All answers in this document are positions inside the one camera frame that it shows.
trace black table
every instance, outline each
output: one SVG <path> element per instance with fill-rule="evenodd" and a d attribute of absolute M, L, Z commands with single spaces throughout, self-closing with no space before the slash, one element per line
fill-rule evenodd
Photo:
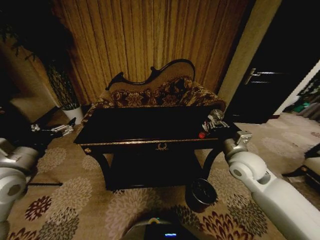
<path fill-rule="evenodd" d="M 209 106 L 97 109 L 74 143 L 99 163 L 107 190 L 187 185 L 205 178 L 224 139 L 239 129 L 218 128 L 199 138 Z M 194 150 L 213 149 L 201 168 Z M 104 154 L 114 154 L 109 166 Z"/>

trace red cap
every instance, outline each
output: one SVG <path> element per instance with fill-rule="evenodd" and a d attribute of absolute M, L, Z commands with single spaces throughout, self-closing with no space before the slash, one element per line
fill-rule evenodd
<path fill-rule="evenodd" d="M 203 131 L 199 132 L 199 138 L 204 139 L 205 137 L 206 134 Z"/>

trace carpet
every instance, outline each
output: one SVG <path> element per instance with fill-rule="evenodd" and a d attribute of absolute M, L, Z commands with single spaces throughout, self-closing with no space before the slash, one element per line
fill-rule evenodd
<path fill-rule="evenodd" d="M 52 124 L 67 121 L 58 111 Z M 299 167 L 304 152 L 320 141 L 317 122 L 289 113 L 261 125 L 237 125 L 253 133 L 249 151 L 259 154 L 279 178 L 281 173 Z M 185 203 L 184 186 L 106 191 L 97 162 L 73 144 L 79 131 L 77 126 L 73 133 L 54 139 L 38 161 L 38 174 L 33 182 L 63 185 L 30 186 L 12 208 L 8 239 L 117 240 L 145 214 L 161 212 L 173 213 L 182 223 L 218 240 L 284 239 L 252 200 L 248 189 L 231 176 L 222 153 L 215 159 L 208 178 L 218 200 L 204 213 L 196 213 Z M 196 151 L 201 163 L 209 151 Z M 306 185 L 303 178 L 291 182 L 320 208 L 319 193 Z"/>

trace doorway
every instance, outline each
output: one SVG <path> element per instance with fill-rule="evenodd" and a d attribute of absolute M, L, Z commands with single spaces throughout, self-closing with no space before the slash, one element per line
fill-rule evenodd
<path fill-rule="evenodd" d="M 268 121 L 317 63 L 316 5 L 311 0 L 282 1 L 227 109 L 231 121 Z"/>

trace blue light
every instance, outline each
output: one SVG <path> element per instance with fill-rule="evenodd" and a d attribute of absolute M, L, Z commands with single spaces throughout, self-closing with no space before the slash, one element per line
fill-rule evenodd
<path fill-rule="evenodd" d="M 175 238 L 177 236 L 176 233 L 165 233 L 164 236 L 166 236 L 167 238 Z"/>

